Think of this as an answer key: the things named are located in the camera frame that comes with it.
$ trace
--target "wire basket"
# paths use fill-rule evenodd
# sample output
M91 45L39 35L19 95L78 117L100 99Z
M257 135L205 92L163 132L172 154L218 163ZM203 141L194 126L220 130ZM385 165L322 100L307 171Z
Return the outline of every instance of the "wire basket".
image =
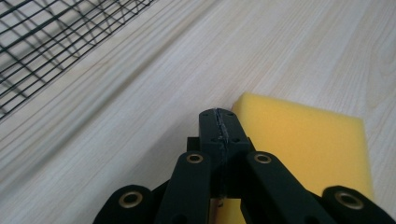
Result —
M153 1L1 1L0 120Z

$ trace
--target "yellow block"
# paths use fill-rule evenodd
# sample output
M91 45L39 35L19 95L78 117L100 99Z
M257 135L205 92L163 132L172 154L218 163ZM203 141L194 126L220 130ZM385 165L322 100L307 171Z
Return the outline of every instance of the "yellow block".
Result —
M256 150L276 155L306 189L321 196L341 185L374 199L361 119L250 93L233 112ZM245 223L239 200L224 202L217 223Z

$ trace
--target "yellow foam block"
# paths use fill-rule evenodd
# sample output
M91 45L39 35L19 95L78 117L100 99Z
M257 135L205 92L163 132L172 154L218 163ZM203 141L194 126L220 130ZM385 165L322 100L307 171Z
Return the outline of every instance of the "yellow foam block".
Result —
M321 196L330 186L374 199L361 119L244 93L233 105L256 150L276 155L303 186ZM245 223L239 200L226 200L217 223Z

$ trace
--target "metal ring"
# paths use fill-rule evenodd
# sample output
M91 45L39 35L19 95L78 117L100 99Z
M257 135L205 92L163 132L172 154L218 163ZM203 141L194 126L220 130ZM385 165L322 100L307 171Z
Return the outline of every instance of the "metal ring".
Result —
M254 156L254 160L259 162L259 163L270 163L271 162L271 157L264 155L264 154L256 154Z
M345 191L337 191L335 192L334 196L337 202L345 207L355 210L361 210L364 207L364 203L359 198Z
M136 197L136 199L133 202L125 202L126 197L130 196L130 195L134 195ZM120 199L119 199L119 204L121 207L123 208L133 208L138 206L141 202L143 201L143 195L138 192L138 191L129 191L124 193Z
M204 157L201 156L200 154L191 154L187 157L187 161L189 163L200 163L203 160L204 160Z

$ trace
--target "light wood surface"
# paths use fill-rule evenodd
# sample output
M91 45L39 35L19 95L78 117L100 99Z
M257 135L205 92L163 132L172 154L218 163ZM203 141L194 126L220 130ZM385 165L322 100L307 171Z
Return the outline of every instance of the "light wood surface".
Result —
M395 27L391 0L158 1L0 124L0 223L92 223L244 91L362 118L396 218Z

